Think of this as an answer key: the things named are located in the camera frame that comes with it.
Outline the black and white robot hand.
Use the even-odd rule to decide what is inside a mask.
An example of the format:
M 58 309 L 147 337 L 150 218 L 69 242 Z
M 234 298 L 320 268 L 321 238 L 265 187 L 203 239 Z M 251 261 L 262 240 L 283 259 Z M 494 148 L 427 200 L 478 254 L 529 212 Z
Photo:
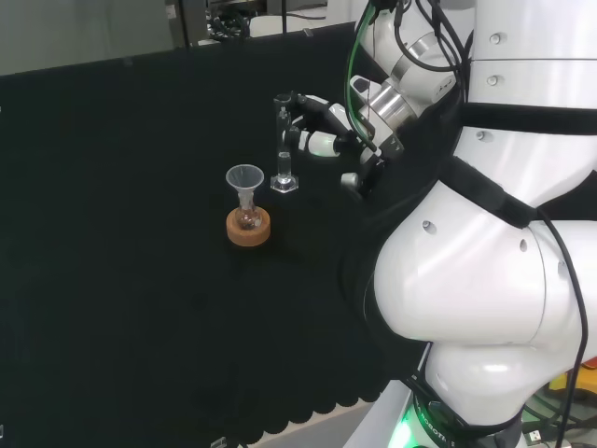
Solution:
M 355 154 L 366 163 L 381 159 L 349 124 L 348 114 L 338 103 L 297 92 L 274 97 L 277 119 L 276 152 L 278 161 L 289 160 L 293 151 L 316 158 L 335 159 L 342 153 Z

